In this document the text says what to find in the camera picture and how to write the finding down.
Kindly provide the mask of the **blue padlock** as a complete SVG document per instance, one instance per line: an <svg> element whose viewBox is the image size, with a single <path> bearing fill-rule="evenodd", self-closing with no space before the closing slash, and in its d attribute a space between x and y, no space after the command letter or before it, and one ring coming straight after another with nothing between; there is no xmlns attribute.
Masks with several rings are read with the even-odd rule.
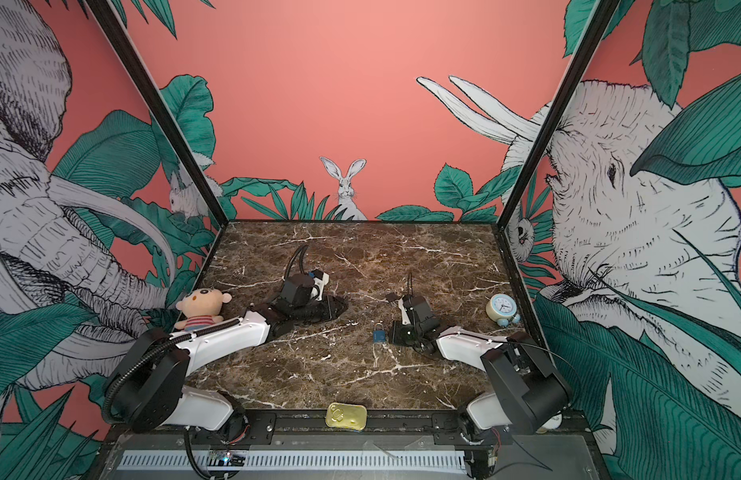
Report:
<svg viewBox="0 0 741 480"><path fill-rule="evenodd" d="M382 344L387 341L386 330L381 324L376 324L372 331L372 342L374 344Z"/></svg>

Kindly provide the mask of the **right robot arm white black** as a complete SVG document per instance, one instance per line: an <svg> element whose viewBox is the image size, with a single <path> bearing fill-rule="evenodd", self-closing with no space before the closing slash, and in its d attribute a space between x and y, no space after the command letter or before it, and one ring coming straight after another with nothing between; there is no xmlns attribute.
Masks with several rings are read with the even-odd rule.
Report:
<svg viewBox="0 0 741 480"><path fill-rule="evenodd" d="M572 389L547 351L524 332L489 336L445 325L427 300L412 293L386 296L400 311L390 343L436 359L459 362L486 374L491 389L457 410L463 439L471 444L493 434L530 435L554 430L572 402Z"/></svg>

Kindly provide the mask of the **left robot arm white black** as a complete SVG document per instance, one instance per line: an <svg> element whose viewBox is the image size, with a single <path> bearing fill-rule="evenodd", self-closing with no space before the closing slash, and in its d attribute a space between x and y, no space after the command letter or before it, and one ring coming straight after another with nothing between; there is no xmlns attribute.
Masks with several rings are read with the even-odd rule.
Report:
<svg viewBox="0 0 741 480"><path fill-rule="evenodd" d="M190 387L186 379L218 359L270 343L296 324L338 319L348 302L326 294L328 281L320 270L294 274L274 298L236 318L206 315L200 326L182 322L172 334L160 328L142 334L104 383L102 417L134 433L176 426L212 432L227 444L248 437L250 420L234 396Z"/></svg>

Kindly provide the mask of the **small alarm clock teal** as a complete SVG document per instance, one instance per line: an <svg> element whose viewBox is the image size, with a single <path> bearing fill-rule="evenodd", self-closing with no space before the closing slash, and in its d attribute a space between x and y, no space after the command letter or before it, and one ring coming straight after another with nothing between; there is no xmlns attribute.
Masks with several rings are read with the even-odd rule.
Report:
<svg viewBox="0 0 741 480"><path fill-rule="evenodd" d="M506 294L495 294L485 306L487 316L498 326L507 327L520 322L515 300Z"/></svg>

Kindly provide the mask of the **yellow tin can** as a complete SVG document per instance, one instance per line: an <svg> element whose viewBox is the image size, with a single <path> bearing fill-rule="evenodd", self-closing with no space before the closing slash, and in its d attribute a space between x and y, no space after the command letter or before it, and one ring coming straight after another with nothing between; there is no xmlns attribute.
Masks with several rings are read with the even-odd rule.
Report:
<svg viewBox="0 0 741 480"><path fill-rule="evenodd" d="M326 409L326 426L342 430L362 431L368 423L368 410L358 404L334 402Z"/></svg>

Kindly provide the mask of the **plush doll toy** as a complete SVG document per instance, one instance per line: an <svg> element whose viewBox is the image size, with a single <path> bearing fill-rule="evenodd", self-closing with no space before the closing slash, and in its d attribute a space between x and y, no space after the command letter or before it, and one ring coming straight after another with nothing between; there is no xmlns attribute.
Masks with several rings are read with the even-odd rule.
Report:
<svg viewBox="0 0 741 480"><path fill-rule="evenodd" d="M192 331L222 323L222 307L232 301L229 293L218 289L200 288L176 303L182 320L174 324L178 331Z"/></svg>

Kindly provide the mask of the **small circuit board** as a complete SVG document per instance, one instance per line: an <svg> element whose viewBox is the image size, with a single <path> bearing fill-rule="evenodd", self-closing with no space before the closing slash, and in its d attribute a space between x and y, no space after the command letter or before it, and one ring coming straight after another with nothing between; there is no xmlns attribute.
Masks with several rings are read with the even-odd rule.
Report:
<svg viewBox="0 0 741 480"><path fill-rule="evenodd" d="M212 450L208 452L208 460L206 460L206 467L214 471L240 470L244 465L246 465L246 456L241 451Z"/></svg>

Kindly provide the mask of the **white vented strip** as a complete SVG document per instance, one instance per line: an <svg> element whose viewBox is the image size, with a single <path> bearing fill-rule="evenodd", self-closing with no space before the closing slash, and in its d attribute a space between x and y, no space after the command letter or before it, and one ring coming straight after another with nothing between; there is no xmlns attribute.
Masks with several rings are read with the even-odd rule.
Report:
<svg viewBox="0 0 741 480"><path fill-rule="evenodd" d="M246 456L246 465L232 471L326 471L380 470L426 471L464 474L464 455L456 451L320 451L320 450L238 450ZM208 452L194 454L203 470ZM118 471L192 471L192 464L182 450L128 450L122 454Z"/></svg>

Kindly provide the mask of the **black mounting rail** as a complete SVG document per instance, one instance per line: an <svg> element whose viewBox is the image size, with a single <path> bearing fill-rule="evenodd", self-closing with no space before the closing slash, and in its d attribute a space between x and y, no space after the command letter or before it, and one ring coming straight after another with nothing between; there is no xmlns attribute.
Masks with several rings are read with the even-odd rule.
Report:
<svg viewBox="0 0 741 480"><path fill-rule="evenodd" d="M463 410L376 410L338 405L324 409L250 409L234 413L218 431L190 427L190 440L212 447L250 448L274 444L282 435L412 436L459 448L492 446L522 436L515 425L479 427Z"/></svg>

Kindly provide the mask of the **left black frame post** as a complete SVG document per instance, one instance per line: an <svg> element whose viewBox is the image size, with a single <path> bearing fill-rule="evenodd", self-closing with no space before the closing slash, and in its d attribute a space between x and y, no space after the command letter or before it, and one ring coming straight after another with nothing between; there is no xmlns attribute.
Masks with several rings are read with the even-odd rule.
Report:
<svg viewBox="0 0 741 480"><path fill-rule="evenodd" d="M168 144L170 144L170 147L174 150L174 153L178 156L184 168L188 170L188 175L192 178L192 182L194 182L196 188L198 188L200 196L202 196L202 199L206 202L208 208L210 208L210 217L216 220L220 229L224 229L228 225L228 218L224 210L222 210L220 202L216 199L216 194L213 194L212 190L210 190L210 186L204 177L204 172L200 170L200 166L194 161L194 154L190 150L190 146L184 134L182 134L182 130L178 127L176 118L174 118L172 112L168 109L168 104L166 104L160 90L156 87L154 78L152 78L150 72L144 66L144 62L142 62L140 54L138 54L134 44L132 44L130 36L126 33L126 28L124 28L124 24L120 21L120 16L116 13L114 6L108 1L100 0L88 0L86 1L86 6L92 12L92 16L96 18L96 23L102 28L102 32L104 32L108 43L112 46L118 58L120 58L120 62L122 62L124 69L128 72L128 76L134 82L134 86L140 92L140 96L142 96L144 102L146 102L148 110L154 116L158 126L160 126L162 134L166 136Z"/></svg>

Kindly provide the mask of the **black frame post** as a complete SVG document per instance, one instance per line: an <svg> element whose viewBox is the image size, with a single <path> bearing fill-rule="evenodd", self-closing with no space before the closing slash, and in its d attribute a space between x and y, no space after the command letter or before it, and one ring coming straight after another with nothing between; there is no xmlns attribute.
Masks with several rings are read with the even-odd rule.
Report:
<svg viewBox="0 0 741 480"><path fill-rule="evenodd" d="M170 147L174 150L174 153L178 156L184 168L188 170L188 175L192 178L192 182L194 182L196 188L198 188L200 196L202 196L202 199L206 202L208 208L210 208L210 217L216 220L220 229L224 229L228 225L228 218L224 210L222 210L220 202L216 199L216 194L213 194L212 190L210 190L210 186L204 177L204 172L200 170L200 166L194 161L194 154L190 150L190 146L184 134L182 134L182 130L178 127L176 118L174 118L172 112L168 109L168 104L166 104L160 90L156 87L154 78L152 78L150 72L144 66L144 62L142 62L140 54L138 54L134 44L132 44L130 36L126 33L126 28L124 28L124 24L120 21L120 16L116 13L114 6L108 1L100 0L88 0L86 1L86 6L92 12L92 16L96 18L96 23L102 28L102 32L104 32L108 43L112 46L118 58L120 58L120 62L122 62L124 69L128 72L128 76L134 82L134 86L140 92L140 96L142 96L144 102L146 102L148 110L154 116L158 126L160 126L162 134L166 136L168 144L170 144Z"/></svg>
<svg viewBox="0 0 741 480"><path fill-rule="evenodd" d="M526 190L532 174L534 174L540 160L544 158L545 150L550 144L554 131L556 130L565 110L568 108L576 87L578 86L583 74L586 72L590 60L592 56L594 56L594 53L602 40L606 27L614 16L618 4L618 0L601 0L596 2L596 6L590 15L586 28L580 38L580 42L576 47L572 60L565 72L564 78L558 87L546 118L542 123L540 132L532 144L526 162L524 162L519 172L516 184L514 185L509 199L504 206L504 210L497 222L497 228L499 231L504 230L508 226L509 220L514 210L516 210L522 193Z"/></svg>

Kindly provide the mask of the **right black frame post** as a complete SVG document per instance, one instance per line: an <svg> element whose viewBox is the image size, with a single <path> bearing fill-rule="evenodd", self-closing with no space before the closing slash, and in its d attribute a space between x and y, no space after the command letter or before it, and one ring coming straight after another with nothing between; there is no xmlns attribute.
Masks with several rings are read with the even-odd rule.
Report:
<svg viewBox="0 0 741 480"><path fill-rule="evenodd" d="M602 40L606 27L614 16L618 4L618 0L601 0L596 2L596 6L590 15L586 28L580 38L580 42L576 47L572 60L565 72L564 78L558 87L546 118L542 123L540 132L532 144L526 162L524 162L519 172L516 184L514 185L509 199L504 206L504 210L497 222L497 228L499 231L504 230L508 226L509 220L514 210L516 210L522 193L526 190L532 174L534 174L540 160L544 158L545 150L550 144L554 131L556 130L565 110L568 108L576 87L578 86L583 74L586 72L590 60L592 56L594 56L594 53Z"/></svg>

